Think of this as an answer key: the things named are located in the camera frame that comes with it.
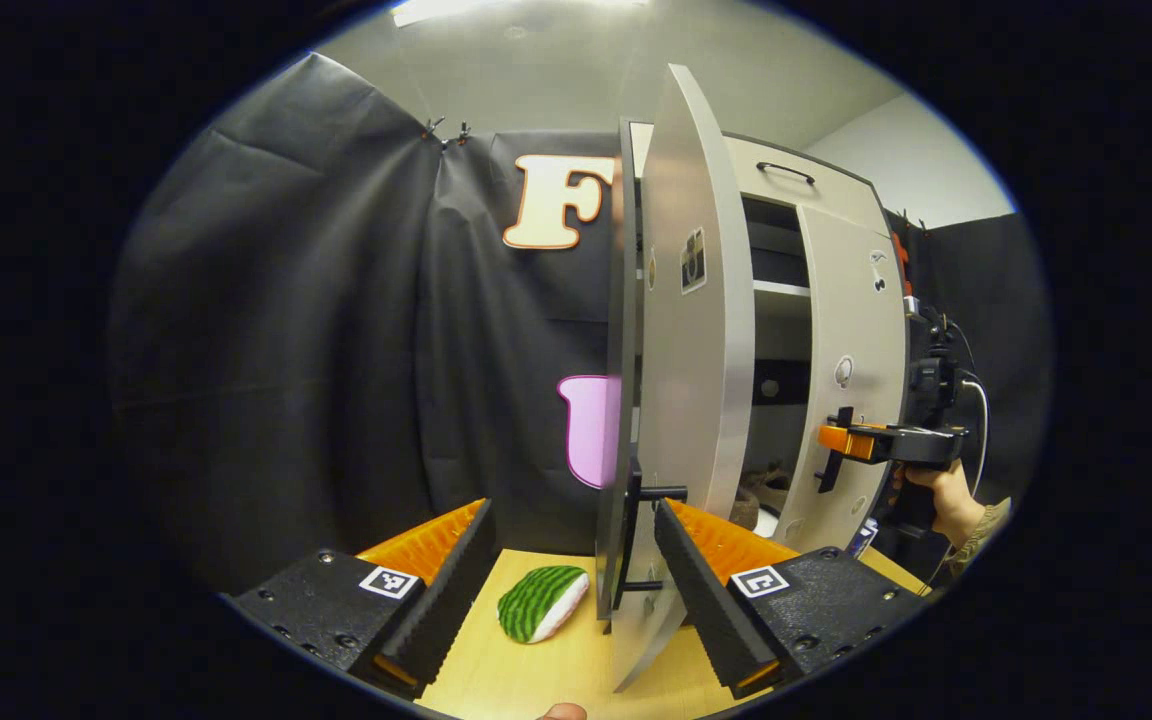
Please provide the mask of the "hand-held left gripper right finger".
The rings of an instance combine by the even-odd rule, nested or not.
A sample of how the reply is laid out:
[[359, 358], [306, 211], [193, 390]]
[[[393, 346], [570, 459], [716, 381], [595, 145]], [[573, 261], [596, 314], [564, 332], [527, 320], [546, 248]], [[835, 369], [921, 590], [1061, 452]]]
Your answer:
[[929, 606], [846, 550], [795, 553], [675, 498], [657, 502], [654, 537], [736, 700], [840, 664]]

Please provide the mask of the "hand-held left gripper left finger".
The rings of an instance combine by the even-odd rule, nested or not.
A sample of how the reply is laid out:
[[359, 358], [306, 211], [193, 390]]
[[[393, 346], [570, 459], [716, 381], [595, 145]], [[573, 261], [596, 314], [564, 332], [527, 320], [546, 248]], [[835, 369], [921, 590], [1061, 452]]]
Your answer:
[[314, 550], [227, 602], [311, 659], [416, 700], [495, 561], [494, 507], [476, 500], [370, 550]]

